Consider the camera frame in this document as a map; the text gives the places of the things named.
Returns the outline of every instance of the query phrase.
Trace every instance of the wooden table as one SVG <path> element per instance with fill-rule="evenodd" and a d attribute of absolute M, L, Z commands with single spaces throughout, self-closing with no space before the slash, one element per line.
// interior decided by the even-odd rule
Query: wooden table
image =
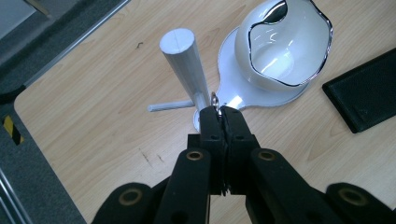
<path fill-rule="evenodd" d="M 188 99 L 158 47 L 161 37 L 192 29 L 216 91 L 219 47 L 260 2 L 133 0 L 18 97 L 18 114 L 88 222 L 116 187 L 168 177 L 187 134 L 196 133 L 194 108 L 147 111 Z M 281 152 L 314 188 L 344 181 L 394 208 L 396 118 L 353 134 L 321 85 L 396 47 L 396 1 L 315 4 L 333 25 L 321 74 L 296 101 L 243 114 L 261 146 Z M 210 215 L 211 223 L 249 223 L 240 196 L 213 196 Z"/>

